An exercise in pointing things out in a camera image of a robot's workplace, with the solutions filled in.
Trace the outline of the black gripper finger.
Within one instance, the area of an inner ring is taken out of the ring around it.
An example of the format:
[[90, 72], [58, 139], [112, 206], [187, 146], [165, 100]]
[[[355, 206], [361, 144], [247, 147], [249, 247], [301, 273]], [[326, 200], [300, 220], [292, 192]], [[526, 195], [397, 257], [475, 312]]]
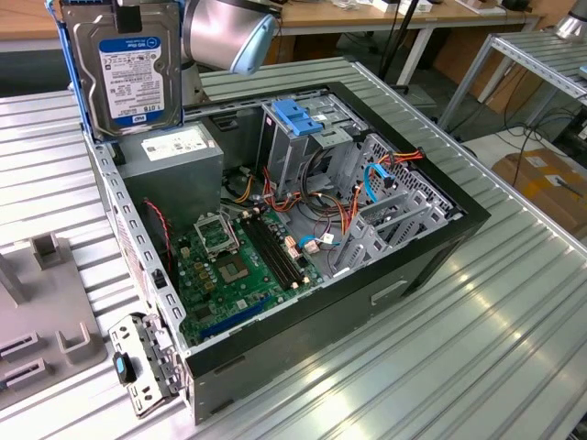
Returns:
[[140, 32], [140, 8], [118, 6], [116, 8], [116, 29], [118, 32]]

